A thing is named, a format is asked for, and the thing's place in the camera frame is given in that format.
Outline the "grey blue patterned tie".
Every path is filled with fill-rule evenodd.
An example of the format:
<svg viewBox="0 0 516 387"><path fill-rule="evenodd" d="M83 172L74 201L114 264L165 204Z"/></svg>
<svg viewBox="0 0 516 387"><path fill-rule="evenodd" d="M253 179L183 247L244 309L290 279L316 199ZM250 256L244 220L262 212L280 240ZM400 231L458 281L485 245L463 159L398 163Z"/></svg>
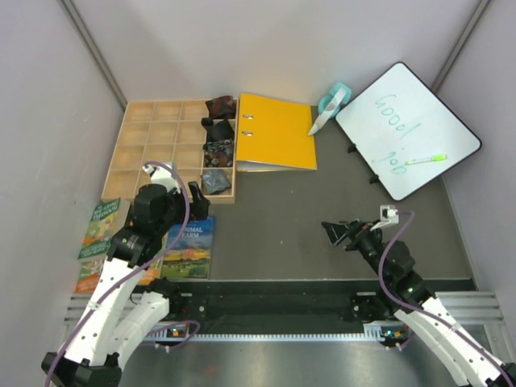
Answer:
<svg viewBox="0 0 516 387"><path fill-rule="evenodd" d="M222 169L207 169L201 175L202 191L206 195L226 195L231 192L231 175Z"/></svg>

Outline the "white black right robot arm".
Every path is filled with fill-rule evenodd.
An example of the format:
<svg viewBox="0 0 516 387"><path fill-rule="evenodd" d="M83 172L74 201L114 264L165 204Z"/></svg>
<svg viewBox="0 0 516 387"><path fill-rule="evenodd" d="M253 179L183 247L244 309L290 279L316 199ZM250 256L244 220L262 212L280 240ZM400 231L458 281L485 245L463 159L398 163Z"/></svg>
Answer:
<svg viewBox="0 0 516 387"><path fill-rule="evenodd" d="M513 386L515 364L482 347L416 273L415 260L400 239L414 218L412 210L382 205L375 221L357 218L321 226L331 245L359 252L377 275L380 291L372 301L378 313L418 336L458 386Z"/></svg>

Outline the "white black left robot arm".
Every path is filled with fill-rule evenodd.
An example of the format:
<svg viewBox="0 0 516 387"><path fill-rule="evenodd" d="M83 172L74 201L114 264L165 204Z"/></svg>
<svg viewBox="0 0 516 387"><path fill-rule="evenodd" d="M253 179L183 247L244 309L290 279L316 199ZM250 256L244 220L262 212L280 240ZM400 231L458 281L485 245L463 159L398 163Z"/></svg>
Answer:
<svg viewBox="0 0 516 387"><path fill-rule="evenodd" d="M194 182L184 183L170 163L148 161L152 181L139 189L131 222L116 233L98 285L69 337L45 355L46 386L116 386L134 350L162 319L177 318L183 301L157 280L126 317L121 314L146 269L177 244L168 231L206 218L210 202Z"/></svg>

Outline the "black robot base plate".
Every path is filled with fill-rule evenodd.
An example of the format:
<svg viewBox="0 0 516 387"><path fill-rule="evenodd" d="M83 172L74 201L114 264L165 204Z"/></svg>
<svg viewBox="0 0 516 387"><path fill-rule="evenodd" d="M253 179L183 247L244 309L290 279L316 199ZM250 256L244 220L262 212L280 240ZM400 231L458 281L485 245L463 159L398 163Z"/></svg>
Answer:
<svg viewBox="0 0 516 387"><path fill-rule="evenodd" d="M352 315L352 298L380 290L376 280L169 281L158 279L138 293L169 298L171 315L199 322L265 316Z"/></svg>

